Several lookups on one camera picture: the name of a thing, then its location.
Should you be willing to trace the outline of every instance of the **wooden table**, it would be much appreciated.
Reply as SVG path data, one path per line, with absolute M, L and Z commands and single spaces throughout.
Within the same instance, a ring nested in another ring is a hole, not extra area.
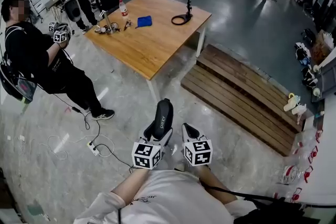
M 131 0 L 126 3 L 129 19 L 133 26 L 123 31 L 125 21 L 120 11 L 109 15 L 112 22 L 119 24 L 120 32 L 111 35 L 95 33 L 95 27 L 86 33 L 86 37 L 108 54 L 114 56 L 125 65 L 147 79 L 149 88 L 156 102 L 160 95 L 156 87 L 154 76 L 174 53 L 191 37 L 199 28 L 197 53 L 201 53 L 206 22 L 211 13 L 193 7 L 193 18 L 185 25 L 177 26 L 171 23 L 171 18 L 187 11 L 186 4 L 175 0 Z M 153 25 L 135 28 L 139 17 L 152 16 Z

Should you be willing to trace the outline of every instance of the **white cable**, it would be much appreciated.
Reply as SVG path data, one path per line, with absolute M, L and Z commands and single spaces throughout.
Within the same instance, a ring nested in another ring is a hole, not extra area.
M 80 141 L 82 141 L 82 140 L 84 140 L 86 137 L 89 137 L 89 136 L 96 136 L 97 138 L 98 137 L 100 137 L 100 136 L 102 136 L 102 137 L 105 137 L 107 140 L 109 140 L 111 143 L 112 143 L 112 145 L 113 145 L 113 149 L 111 150 L 111 152 L 114 152 L 114 149 L 115 149 L 115 144 L 114 144 L 114 142 L 110 139 L 110 138 L 108 138 L 107 136 L 105 136 L 105 135 L 103 135 L 103 134 L 99 134 L 98 136 L 96 135 L 96 134 L 89 134 L 89 135 L 86 135 L 86 136 L 84 136 L 84 137 L 82 137 L 80 140 L 78 140 L 78 141 L 68 141 L 68 140 L 66 140 L 65 141 L 65 143 L 66 142 L 69 142 L 69 143 L 78 143 L 78 142 L 80 142 Z M 46 146 L 60 161 L 64 161 L 65 159 L 67 159 L 68 158 L 68 152 L 66 152 L 66 151 L 60 151 L 60 152 L 64 152 L 65 154 L 66 154 L 66 157 L 65 158 L 60 158 L 58 155 L 57 155 L 57 153 L 55 153 L 52 149 L 51 149 L 51 147 L 49 146 L 49 139 L 50 138 L 52 138 L 52 137 L 58 137 L 60 140 L 61 140 L 61 142 L 62 141 L 64 141 L 64 139 L 62 138 L 62 137 L 60 137 L 59 135 L 51 135 L 50 137 L 48 137 L 48 139 L 47 139 L 47 144 L 43 144 L 43 143 L 39 143 L 39 145 L 41 145 L 41 146 Z M 31 151 L 32 151 L 32 149 L 31 149 L 31 143 L 33 142 L 33 140 L 35 140 L 35 138 L 33 138 L 32 140 L 30 140 L 30 149 L 29 149 L 29 155 L 30 155 L 30 153 L 31 153 Z M 110 153 L 110 155 L 108 155 L 108 156 L 103 156 L 103 155 L 101 155 L 100 153 L 99 153 L 99 156 L 101 156 L 101 157 L 110 157 L 112 155 L 112 153 Z

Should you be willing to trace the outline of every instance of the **black pants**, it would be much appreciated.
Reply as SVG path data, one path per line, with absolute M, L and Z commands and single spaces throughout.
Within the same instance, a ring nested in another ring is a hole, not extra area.
M 96 25 L 97 20 L 94 16 L 94 13 L 92 12 L 91 5 L 89 0 L 78 0 L 79 6 L 81 10 L 84 12 L 85 16 L 89 20 L 90 24 Z M 85 24 L 82 19 L 80 19 L 78 22 L 76 22 L 77 26 L 84 30 L 85 29 Z
M 92 81 L 85 75 L 84 71 L 72 67 L 67 78 L 65 88 L 59 93 L 66 93 L 72 102 L 82 109 L 90 108 L 92 115 L 100 115 L 101 104 L 96 97 Z

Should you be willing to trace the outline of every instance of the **white power strip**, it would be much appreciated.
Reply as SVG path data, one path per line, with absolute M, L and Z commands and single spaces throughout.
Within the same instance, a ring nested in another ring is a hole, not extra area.
M 97 156 L 100 153 L 99 150 L 96 148 L 96 146 L 92 142 L 87 143 L 87 146 L 92 151 L 94 156 Z

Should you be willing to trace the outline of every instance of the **wooden step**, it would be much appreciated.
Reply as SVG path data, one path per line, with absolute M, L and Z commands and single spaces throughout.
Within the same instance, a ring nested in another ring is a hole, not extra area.
M 194 66 L 182 79 L 181 86 L 281 155 L 287 156 L 290 153 L 295 133 L 210 72 Z
M 293 134 L 301 132 L 302 121 L 298 125 L 296 115 L 292 115 L 290 111 L 283 111 L 287 96 L 248 66 L 212 45 L 208 45 L 203 50 L 196 64 L 240 92 L 270 117 L 280 122 L 281 129 L 286 133 L 287 131 Z

